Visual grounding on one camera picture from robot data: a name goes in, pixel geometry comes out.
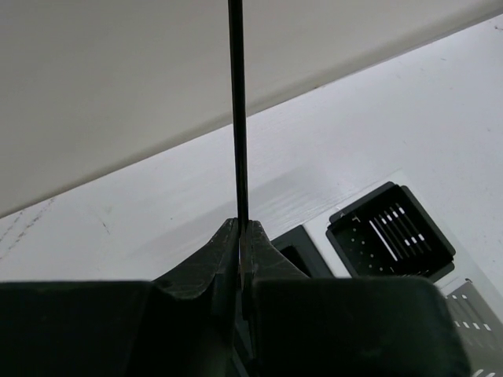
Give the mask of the black chopstick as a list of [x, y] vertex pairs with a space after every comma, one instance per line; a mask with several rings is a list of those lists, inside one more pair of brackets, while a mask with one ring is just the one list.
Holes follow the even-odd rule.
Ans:
[[248, 213], [248, 156], [244, 65], [243, 2], [228, 1], [229, 51], [233, 106], [233, 143], [237, 187], [237, 218], [240, 228], [240, 272], [247, 272], [246, 232]]

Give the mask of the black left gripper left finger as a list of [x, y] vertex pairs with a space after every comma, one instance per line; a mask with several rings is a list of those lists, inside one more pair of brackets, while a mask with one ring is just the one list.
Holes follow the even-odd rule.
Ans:
[[232, 359], [239, 225], [155, 280], [1, 286], [4, 376], [223, 376]]

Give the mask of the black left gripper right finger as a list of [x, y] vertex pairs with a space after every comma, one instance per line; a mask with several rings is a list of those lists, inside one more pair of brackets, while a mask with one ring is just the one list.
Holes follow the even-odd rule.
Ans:
[[250, 221], [240, 257], [257, 376], [468, 376], [446, 300], [420, 277], [316, 278]]

